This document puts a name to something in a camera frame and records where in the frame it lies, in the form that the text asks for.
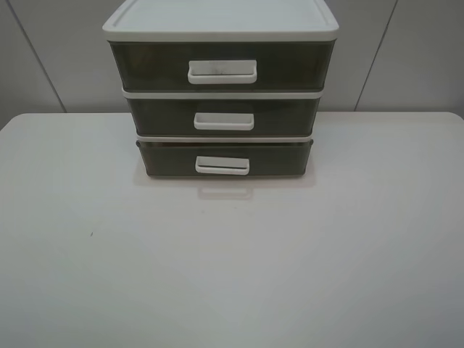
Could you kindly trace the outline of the smoky drawer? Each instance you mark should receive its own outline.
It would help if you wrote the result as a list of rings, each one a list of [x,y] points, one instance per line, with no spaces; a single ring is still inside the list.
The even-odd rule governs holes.
[[[155,177],[298,176],[313,141],[302,143],[154,143],[137,141]]]
[[[129,99],[137,134],[152,137],[302,137],[318,99]]]
[[[112,42],[126,91],[320,91],[333,41],[149,43]],[[253,83],[194,84],[189,65],[199,61],[254,61]]]

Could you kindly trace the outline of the white plastic drawer cabinet frame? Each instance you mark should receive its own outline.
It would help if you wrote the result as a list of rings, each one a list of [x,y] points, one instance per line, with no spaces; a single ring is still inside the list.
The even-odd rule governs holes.
[[[324,1],[125,1],[104,23],[112,42],[229,43],[326,42],[339,24]],[[194,84],[253,83],[254,61],[199,61],[189,65]],[[320,99],[320,91],[126,91],[129,99]],[[154,143],[302,143],[302,137],[152,137]]]

